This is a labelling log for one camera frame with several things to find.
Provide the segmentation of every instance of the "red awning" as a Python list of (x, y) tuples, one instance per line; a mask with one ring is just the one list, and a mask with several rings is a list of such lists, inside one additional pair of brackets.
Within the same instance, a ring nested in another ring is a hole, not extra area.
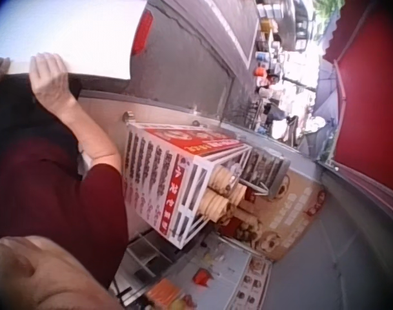
[(379, 5), (366, 11), (367, 4), (346, 1), (324, 56), (342, 54), (346, 101), (334, 160), (393, 190), (393, 22)]
[(325, 51), (324, 59), (331, 63), (338, 59), (370, 2), (371, 0), (345, 1), (344, 6), (339, 11), (340, 18), (337, 20), (337, 28), (332, 33), (332, 40)]

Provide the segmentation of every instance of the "tree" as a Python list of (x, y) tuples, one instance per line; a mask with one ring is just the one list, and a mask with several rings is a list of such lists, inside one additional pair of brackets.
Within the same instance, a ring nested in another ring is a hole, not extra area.
[(313, 0), (317, 14), (323, 19), (329, 19), (332, 13), (339, 10), (345, 0)]

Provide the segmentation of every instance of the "red container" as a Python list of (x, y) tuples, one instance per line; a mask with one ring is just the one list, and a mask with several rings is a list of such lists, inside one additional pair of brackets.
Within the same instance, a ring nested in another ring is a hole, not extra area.
[(254, 71), (255, 76), (264, 76), (265, 75), (265, 68), (257, 67)]

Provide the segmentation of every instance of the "gray wall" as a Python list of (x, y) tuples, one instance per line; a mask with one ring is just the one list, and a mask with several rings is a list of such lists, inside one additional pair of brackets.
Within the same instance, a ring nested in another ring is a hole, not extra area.
[(263, 309), (393, 309), (393, 221), (331, 174), (304, 238), (274, 264)]

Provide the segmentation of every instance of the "food poster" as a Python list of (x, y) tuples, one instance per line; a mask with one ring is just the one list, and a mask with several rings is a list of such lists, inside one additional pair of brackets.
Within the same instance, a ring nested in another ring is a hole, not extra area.
[(270, 266), (271, 262), (263, 257), (251, 257), (242, 281), (229, 303), (229, 310), (261, 309), (267, 292)]
[(289, 170), (274, 199), (256, 196), (248, 188), (234, 217), (219, 232), (277, 261), (301, 238), (325, 197), (321, 184)]

